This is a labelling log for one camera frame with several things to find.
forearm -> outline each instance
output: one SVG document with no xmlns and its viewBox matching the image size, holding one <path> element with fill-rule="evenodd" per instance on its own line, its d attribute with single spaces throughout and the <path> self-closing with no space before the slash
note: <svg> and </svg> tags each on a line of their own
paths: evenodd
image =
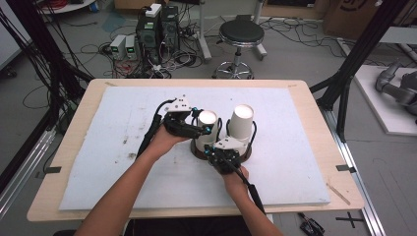
<svg viewBox="0 0 417 236">
<path fill-rule="evenodd" d="M 154 163 L 144 152 L 95 205 L 76 235 L 119 235 Z"/>
<path fill-rule="evenodd" d="M 283 235 L 248 197 L 233 198 L 253 236 Z"/>
</svg>

paper cup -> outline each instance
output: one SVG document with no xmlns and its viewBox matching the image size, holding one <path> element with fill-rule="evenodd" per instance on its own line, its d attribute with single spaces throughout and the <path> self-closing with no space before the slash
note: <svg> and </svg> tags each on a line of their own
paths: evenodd
<svg viewBox="0 0 417 236">
<path fill-rule="evenodd" d="M 218 131 L 217 120 L 217 115 L 212 111 L 205 110 L 200 113 L 197 120 L 197 126 L 213 125 L 213 127 L 210 135 L 199 136 L 199 138 L 196 139 L 196 148 L 199 151 L 205 151 L 205 145 L 214 145 Z"/>
<path fill-rule="evenodd" d="M 228 126 L 229 135 L 246 145 L 252 135 L 253 120 L 254 109 L 251 106 L 246 104 L 236 106 Z"/>
</svg>

tabletop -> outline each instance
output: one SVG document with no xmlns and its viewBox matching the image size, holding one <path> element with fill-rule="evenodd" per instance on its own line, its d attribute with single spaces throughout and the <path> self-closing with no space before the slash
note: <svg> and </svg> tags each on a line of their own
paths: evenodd
<svg viewBox="0 0 417 236">
<path fill-rule="evenodd" d="M 125 80 L 96 79 L 89 87 L 51 163 L 62 167 L 59 173 L 47 174 L 28 212 L 30 221 L 84 219 L 89 210 L 59 210 L 74 160 L 80 151 L 91 120 L 108 87 L 191 87 L 191 88 L 281 88 L 288 89 L 296 106 L 312 152 L 322 172 L 330 195 L 327 205 L 267 206 L 266 212 L 359 209 L 364 201 L 349 171 L 338 171 L 344 165 L 337 145 L 319 107 L 303 81 L 283 80 Z M 133 209 L 130 217 L 178 217 L 239 214 L 237 207 L 193 207 Z"/>
</svg>

cardboard box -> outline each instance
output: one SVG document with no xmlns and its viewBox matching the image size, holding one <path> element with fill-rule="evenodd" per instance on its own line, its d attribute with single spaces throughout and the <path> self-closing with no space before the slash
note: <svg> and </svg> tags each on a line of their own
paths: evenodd
<svg viewBox="0 0 417 236">
<path fill-rule="evenodd" d="M 357 39 L 374 17 L 375 1 L 338 0 L 330 5 L 323 21 L 325 34 Z"/>
<path fill-rule="evenodd" d="M 314 10 L 318 13 L 325 13 L 331 5 L 333 0 L 316 0 L 314 4 Z"/>
<path fill-rule="evenodd" d="M 114 0 L 114 7 L 116 9 L 133 9 L 139 10 L 145 6 L 150 6 L 152 3 L 156 3 L 156 0 Z"/>
</svg>

stool base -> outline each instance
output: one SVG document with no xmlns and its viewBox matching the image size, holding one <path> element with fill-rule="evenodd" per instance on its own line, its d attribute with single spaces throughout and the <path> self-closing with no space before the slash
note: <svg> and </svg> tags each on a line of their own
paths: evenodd
<svg viewBox="0 0 417 236">
<path fill-rule="evenodd" d="M 254 79 L 254 72 L 243 62 L 235 64 L 234 62 L 223 62 L 215 69 L 213 79 Z"/>
</svg>

